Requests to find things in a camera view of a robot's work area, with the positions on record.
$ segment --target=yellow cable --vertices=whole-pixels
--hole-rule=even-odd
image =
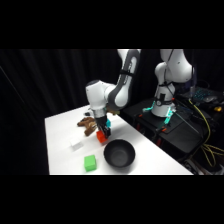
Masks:
[[[201,116],[204,118],[204,120],[205,120],[205,123],[207,124],[207,126],[208,126],[208,137],[207,137],[207,139],[206,139],[206,141],[204,142],[204,144],[206,144],[207,142],[208,142],[208,140],[210,139],[210,137],[211,137],[211,129],[210,129],[210,126],[209,126],[209,124],[208,124],[208,122],[207,122],[207,120],[206,120],[206,118],[205,118],[205,116],[202,114],[202,112],[191,102],[191,100],[189,100],[189,102],[195,107],[195,109],[201,114]]]
[[[206,141],[204,142],[204,144],[201,146],[201,149],[203,150],[203,152],[204,152],[204,154],[205,154],[205,157],[206,157],[206,159],[207,159],[209,165],[210,165],[211,167],[214,167],[214,166],[216,165],[216,159],[215,159],[214,154],[215,154],[215,155],[220,155],[220,156],[224,156],[224,154],[220,154],[220,153],[217,153],[217,152],[213,152],[213,151],[211,150],[211,148],[216,149],[216,150],[221,151],[221,152],[224,152],[224,150],[222,150],[222,149],[220,149],[220,148],[217,148],[217,147],[215,147],[215,146],[206,144],[206,143],[208,142],[208,140],[210,139],[210,137],[211,137],[211,129],[210,129],[210,126],[209,126],[209,124],[208,124],[208,121],[207,121],[207,119],[205,118],[205,116],[202,114],[202,112],[201,112],[201,111],[200,111],[200,110],[199,110],[199,109],[198,109],[198,108],[191,102],[191,100],[189,100],[189,102],[194,106],[194,108],[195,108],[195,109],[199,112],[199,114],[203,117],[203,119],[205,120],[205,123],[206,123],[206,125],[207,125],[207,127],[208,127],[208,137],[207,137]],[[214,160],[214,165],[211,164],[211,162],[210,162],[210,160],[209,160],[209,158],[208,158],[208,155],[207,155],[207,153],[206,153],[205,151],[208,151],[208,152],[211,153],[212,158],[213,158],[213,160]]]
[[[211,162],[210,162],[209,158],[207,157],[207,154],[206,154],[205,151],[204,151],[204,153],[206,154],[206,159],[208,160],[210,166],[211,166],[211,167],[215,167],[215,165],[216,165],[216,159],[215,159],[215,156],[214,156],[214,153],[212,152],[212,150],[211,150],[210,148],[206,148],[206,147],[204,147],[204,146],[202,146],[201,148],[203,149],[203,151],[206,150],[206,151],[208,151],[208,152],[211,153],[212,158],[213,158],[213,161],[214,161],[214,165],[211,165]]]
[[[220,149],[220,148],[217,148],[217,147],[215,147],[215,146],[212,146],[212,145],[207,145],[207,144],[206,144],[206,146],[208,146],[208,147],[211,147],[211,148],[213,148],[213,149],[216,149],[216,150],[219,150],[219,151],[224,152],[224,150],[222,150],[222,149]]]
[[[214,167],[214,166],[215,166],[215,164],[214,164],[214,165],[212,165],[212,164],[211,164],[211,162],[210,162],[210,160],[209,160],[209,158],[208,158],[208,155],[206,154],[206,152],[205,152],[205,150],[204,150],[203,148],[202,148],[202,151],[204,152],[205,157],[206,157],[206,159],[207,159],[207,161],[208,161],[209,165],[210,165],[211,167]]]

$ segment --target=brown stuffed animal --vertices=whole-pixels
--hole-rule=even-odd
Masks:
[[[79,127],[86,127],[85,135],[88,137],[90,136],[97,128],[95,119],[92,117],[86,117],[83,120],[81,120],[78,124]]]

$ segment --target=white table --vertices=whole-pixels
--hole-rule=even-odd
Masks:
[[[89,106],[45,119],[48,161],[51,175],[192,175],[169,155],[137,132],[119,116],[108,114],[112,127],[108,142],[124,139],[130,142],[136,151],[136,159],[128,169],[117,170],[104,159],[103,145],[96,138],[96,132],[90,137],[84,134],[85,127],[77,123],[83,119],[83,113]],[[78,137],[83,147],[75,151],[70,140]],[[87,173],[84,157],[95,155],[97,170]]]

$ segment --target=black cable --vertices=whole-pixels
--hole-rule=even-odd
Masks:
[[[174,50],[175,50],[175,49],[172,49],[172,51],[171,51],[171,53],[170,53],[169,59],[168,59],[168,61],[167,61],[167,66],[168,66],[168,63],[169,63],[169,61],[170,61],[172,55],[173,55]],[[165,69],[165,72],[164,72],[164,80],[165,80],[165,84],[166,84],[167,89],[170,91],[171,95],[174,97],[174,94],[172,93],[172,91],[170,90],[170,88],[169,88],[169,86],[168,86],[168,84],[167,84],[167,80],[166,80],[166,69]]]
[[[203,79],[199,79],[198,82],[205,82],[208,85],[207,88],[205,88],[205,89],[210,89],[210,84],[207,81],[205,81]]]

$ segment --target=green light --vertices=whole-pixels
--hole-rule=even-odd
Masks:
[[[167,112],[167,118],[166,118],[166,120],[165,120],[165,124],[169,124],[169,122],[170,122],[170,119],[171,119],[171,117],[173,116],[173,111],[171,110],[171,107],[169,107],[169,110],[168,110],[168,112]]]
[[[155,105],[155,101],[153,102],[152,107],[143,109],[143,112],[152,110],[154,105]]]

